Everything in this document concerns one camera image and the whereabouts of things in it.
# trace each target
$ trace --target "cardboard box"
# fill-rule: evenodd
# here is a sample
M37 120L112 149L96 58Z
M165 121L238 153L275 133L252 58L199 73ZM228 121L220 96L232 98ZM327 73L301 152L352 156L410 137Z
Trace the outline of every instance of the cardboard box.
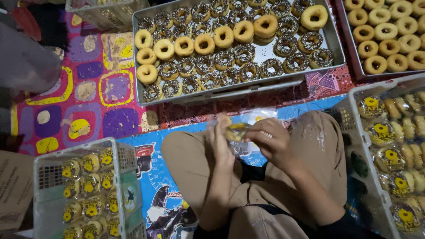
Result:
M0 231L21 227L33 197L34 157L0 151Z

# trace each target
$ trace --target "beige pants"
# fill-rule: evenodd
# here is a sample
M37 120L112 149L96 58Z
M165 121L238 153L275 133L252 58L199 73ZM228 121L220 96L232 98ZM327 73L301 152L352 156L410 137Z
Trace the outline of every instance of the beige pants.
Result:
M290 147L309 167L318 182L341 205L347 200L344 146L340 128L330 115L309 111L290 128ZM199 217L214 168L206 133L173 132L165 137L162 156L183 198ZM264 181L241 184L242 166L235 163L230 207L274 204L308 225L313 225L289 177L269 163Z

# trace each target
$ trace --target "metal baking tray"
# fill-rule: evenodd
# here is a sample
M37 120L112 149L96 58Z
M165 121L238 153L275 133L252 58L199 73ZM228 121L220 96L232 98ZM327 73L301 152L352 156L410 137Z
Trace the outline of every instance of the metal baking tray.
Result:
M172 13L173 10L177 7L188 7L191 8L193 5L198 4L199 2L204 2L205 4L209 4L209 0L177 0L170 3L150 7L147 9L143 9L140 11L136 11L133 13L133 37L136 35L136 32L139 30L138 23L139 18L142 17L151 17L154 18L155 15L161 11L166 11L168 13ZM144 91L144 85L140 81L136 81L136 92L137 92L137 98L141 105L147 106L147 105L154 105L157 103L162 102L169 102L172 101L176 104L182 104L187 102L194 102L194 101L205 101L209 99L218 99L218 98L224 98L224 97L233 97L243 94L248 94L251 92L258 92L258 91L265 91L270 89L277 89L277 88L285 88L290 87L294 85L299 85L303 81L303 76L306 73L319 71L319 70L326 70L326 69L332 69L336 67L343 66L346 62L344 52L341 46L341 42L336 30L336 26L334 23L334 17L332 15L332 12L329 8L329 5L326 0L316 0L316 4L320 4L326 7L328 10L328 21L323 29L319 31L319 33L323 36L323 44L322 48L328 48L334 53L334 65L330 67L320 68L320 69L310 69L307 68L305 71L291 73L291 74L283 74L276 77L269 77L269 78L263 78L258 79L254 81L249 82L241 82L235 85L229 85L229 86L222 86L215 89L210 89L206 91L191 93L191 94L184 94L172 97L172 98L163 98L161 100L156 100L152 102L145 102L143 99L143 91ZM247 7L246 11L248 12L251 9L251 7ZM212 24L213 17L210 18L209 23ZM258 65L261 65L261 63L269 58L277 58L281 62L285 59L284 57L277 56L273 53L273 46L277 40L277 37L269 44L263 46L263 45L257 45L254 41L253 45L255 46L255 58L254 62L258 63ZM137 71L137 68L140 66L139 63L136 60L137 52L139 51L136 46L133 46L134 49L134 68L135 71Z
M417 73L425 72L424 70L405 71L405 72L385 71L382 74L376 74L376 75L366 74L366 72L363 71L363 67L362 67L362 63L364 60L361 60L359 57L359 54L357 53L357 45L354 42L352 29L350 24L348 23L347 12L344 7L344 0L336 0L336 5L338 10L338 15L341 20L341 26L344 31L345 41L347 42L348 53L350 54L350 58L352 60L351 63L353 65L354 74L357 80L369 81L379 77L396 78L396 77L405 76L408 74L417 74Z

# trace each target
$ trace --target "plastic crate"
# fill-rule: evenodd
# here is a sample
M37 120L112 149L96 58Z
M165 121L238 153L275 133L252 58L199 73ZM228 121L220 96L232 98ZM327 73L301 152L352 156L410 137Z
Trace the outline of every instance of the plastic crate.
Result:
M97 0L90 2L91 5L86 4L86 0L66 0L65 10L77 14L100 30L130 27L133 13L150 6L147 0L107 0L100 4Z
M381 187L369 152L369 146L372 143L369 134L363 130L356 100L382 94L385 94L385 98L396 97L421 88L422 90L425 88L424 73L356 87L348 92L347 98L331 108L331 114L337 119L342 134L349 135L351 140L351 145L346 146L347 158L350 159L351 154L356 153L365 159L368 166L366 177L360 177L356 172L353 172L351 176L366 185L368 193L362 200L373 216L370 227L377 230L385 238L399 239L400 234L390 213L390 196Z
M145 239L146 226L142 217L142 192L136 177L137 160L134 147L118 143L112 137L84 145L38 156L34 161L34 238L62 238L69 224L63 223L62 214L67 199L62 195L64 179L61 164L76 156L84 156L112 148L119 232L122 239ZM124 208L124 192L129 186L135 188L136 203L132 211Z

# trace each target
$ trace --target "person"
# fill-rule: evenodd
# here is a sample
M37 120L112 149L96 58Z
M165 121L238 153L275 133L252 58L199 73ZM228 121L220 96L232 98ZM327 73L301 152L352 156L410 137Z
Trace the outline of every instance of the person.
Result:
M219 115L206 132L177 131L162 143L167 167L199 218L193 238L381 238L356 226L343 207L346 162L334 118L309 111L289 130L275 118L256 122L244 139L268 162L255 180L224 137L230 123Z

